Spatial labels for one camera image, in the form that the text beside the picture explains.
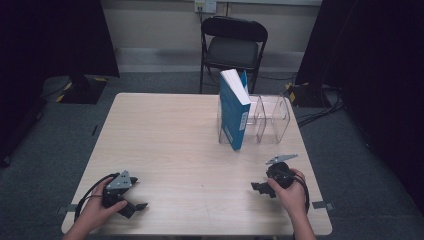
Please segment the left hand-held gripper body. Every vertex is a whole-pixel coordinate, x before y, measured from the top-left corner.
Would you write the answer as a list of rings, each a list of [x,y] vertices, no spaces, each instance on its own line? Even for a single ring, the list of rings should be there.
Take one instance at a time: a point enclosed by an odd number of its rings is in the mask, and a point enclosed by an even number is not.
[[[132,187],[131,177],[127,170],[113,175],[102,192],[102,205],[109,208],[123,199],[122,195]]]

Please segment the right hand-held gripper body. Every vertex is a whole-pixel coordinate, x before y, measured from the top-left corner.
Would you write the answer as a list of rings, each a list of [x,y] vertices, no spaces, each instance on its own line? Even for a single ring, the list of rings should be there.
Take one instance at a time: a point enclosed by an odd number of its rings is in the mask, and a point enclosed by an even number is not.
[[[289,168],[286,161],[297,157],[297,154],[277,155],[268,160],[266,175],[274,179],[283,189],[287,189],[294,182],[295,173]]]

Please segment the clear acrylic book rack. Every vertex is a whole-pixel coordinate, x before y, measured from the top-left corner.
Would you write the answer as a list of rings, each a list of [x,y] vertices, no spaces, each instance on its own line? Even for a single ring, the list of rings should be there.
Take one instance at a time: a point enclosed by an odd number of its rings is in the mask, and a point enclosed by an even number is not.
[[[290,122],[290,113],[285,98],[271,95],[250,95],[250,100],[251,107],[242,146],[279,143]],[[220,97],[218,97],[217,124],[219,142],[230,145],[221,129]]]

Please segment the blue book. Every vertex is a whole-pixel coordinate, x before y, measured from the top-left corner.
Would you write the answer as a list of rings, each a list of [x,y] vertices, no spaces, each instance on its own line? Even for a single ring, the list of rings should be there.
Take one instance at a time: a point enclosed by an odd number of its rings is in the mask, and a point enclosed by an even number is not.
[[[234,151],[242,147],[251,100],[247,88],[247,76],[235,69],[220,73],[221,129]]]

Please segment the person's right hand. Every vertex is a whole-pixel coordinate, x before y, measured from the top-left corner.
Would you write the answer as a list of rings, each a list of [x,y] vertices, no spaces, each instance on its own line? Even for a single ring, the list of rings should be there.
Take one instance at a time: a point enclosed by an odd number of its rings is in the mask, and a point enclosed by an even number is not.
[[[286,209],[292,220],[307,217],[305,207],[305,190],[299,182],[294,182],[287,189],[282,188],[274,179],[268,178],[268,184],[279,197],[282,205]]]

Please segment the person's left hand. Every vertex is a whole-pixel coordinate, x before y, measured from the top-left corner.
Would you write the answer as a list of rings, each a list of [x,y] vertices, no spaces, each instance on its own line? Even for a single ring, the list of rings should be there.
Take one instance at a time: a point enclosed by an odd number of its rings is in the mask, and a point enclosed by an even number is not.
[[[87,203],[76,221],[85,232],[90,233],[92,230],[104,224],[113,214],[118,213],[127,205],[127,201],[119,201],[111,207],[102,205],[103,188],[111,181],[110,178],[103,180],[91,192]]]

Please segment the grey tape strip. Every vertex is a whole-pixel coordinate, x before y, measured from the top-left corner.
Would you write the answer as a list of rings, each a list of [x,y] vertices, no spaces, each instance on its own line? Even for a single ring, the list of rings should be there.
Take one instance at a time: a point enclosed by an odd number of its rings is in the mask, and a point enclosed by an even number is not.
[[[62,214],[62,215],[66,215],[68,212],[74,212],[77,208],[76,204],[69,204],[67,206],[60,206],[56,213],[57,214]]]
[[[327,211],[331,211],[334,209],[334,205],[331,202],[325,201],[316,201],[312,203],[314,209],[326,209]]]

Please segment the black stand base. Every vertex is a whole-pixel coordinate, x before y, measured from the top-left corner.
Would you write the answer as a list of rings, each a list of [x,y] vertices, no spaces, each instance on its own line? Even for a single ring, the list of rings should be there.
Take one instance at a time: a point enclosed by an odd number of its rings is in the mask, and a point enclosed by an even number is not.
[[[286,93],[290,102],[301,108],[329,108],[331,106],[322,89],[309,83],[302,85],[286,84]]]
[[[70,82],[57,98],[59,103],[67,104],[96,104],[108,80],[85,75],[71,75]]]

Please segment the black folding chair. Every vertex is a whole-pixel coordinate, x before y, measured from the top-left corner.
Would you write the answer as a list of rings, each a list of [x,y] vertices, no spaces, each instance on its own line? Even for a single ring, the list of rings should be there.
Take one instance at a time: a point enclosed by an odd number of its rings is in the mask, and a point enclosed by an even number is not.
[[[227,16],[212,16],[201,23],[201,68],[199,92],[203,91],[204,70],[237,69],[251,73],[250,93],[256,87],[259,68],[268,40],[260,23]]]

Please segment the black curtain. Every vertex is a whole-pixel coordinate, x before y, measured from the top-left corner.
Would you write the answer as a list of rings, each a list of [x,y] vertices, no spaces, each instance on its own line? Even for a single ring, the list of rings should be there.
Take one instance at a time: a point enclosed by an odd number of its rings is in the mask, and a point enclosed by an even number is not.
[[[341,89],[424,214],[424,0],[322,0],[296,82]]]
[[[119,75],[101,0],[0,0],[0,167],[71,75]]]

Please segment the white wall outlet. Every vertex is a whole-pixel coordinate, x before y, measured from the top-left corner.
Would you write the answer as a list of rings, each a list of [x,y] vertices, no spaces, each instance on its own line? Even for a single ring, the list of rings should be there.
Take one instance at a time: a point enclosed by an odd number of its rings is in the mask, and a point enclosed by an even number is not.
[[[217,10],[216,0],[195,0],[194,11],[196,13],[210,13],[213,14]]]

